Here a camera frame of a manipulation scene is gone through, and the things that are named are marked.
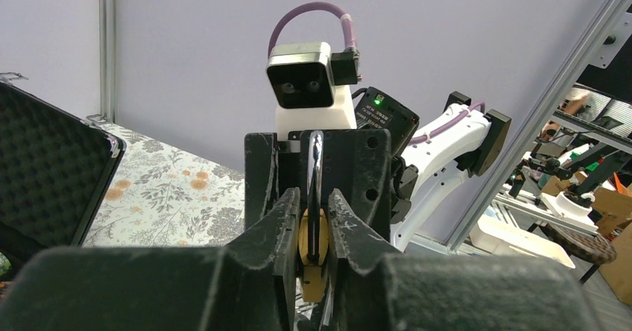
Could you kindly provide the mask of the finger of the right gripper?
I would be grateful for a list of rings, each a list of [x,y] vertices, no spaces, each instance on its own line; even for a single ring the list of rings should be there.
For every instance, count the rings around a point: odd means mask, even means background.
[[[244,228],[264,218],[277,199],[277,135],[249,133],[244,138]]]
[[[352,211],[389,239],[391,160],[391,133],[386,129],[324,130],[323,204],[339,189]]]

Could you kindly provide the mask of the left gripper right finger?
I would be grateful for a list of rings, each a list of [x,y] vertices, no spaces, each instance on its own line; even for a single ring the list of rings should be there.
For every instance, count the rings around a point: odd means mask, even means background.
[[[531,256],[414,256],[329,196],[331,330],[601,330],[559,263]]]

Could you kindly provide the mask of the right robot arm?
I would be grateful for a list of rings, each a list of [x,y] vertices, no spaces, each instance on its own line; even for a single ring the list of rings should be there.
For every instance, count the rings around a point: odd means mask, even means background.
[[[300,208],[327,208],[338,189],[356,215],[398,250],[449,194],[483,175],[502,150],[511,119],[453,92],[443,112],[419,118],[388,94],[358,91],[327,108],[279,108],[275,133],[244,139],[244,225],[270,212],[287,189]]]

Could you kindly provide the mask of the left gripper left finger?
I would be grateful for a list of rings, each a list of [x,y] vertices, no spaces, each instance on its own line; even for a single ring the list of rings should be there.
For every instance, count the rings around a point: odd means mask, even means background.
[[[291,330],[300,191],[225,246],[52,248],[1,302],[3,330]]]

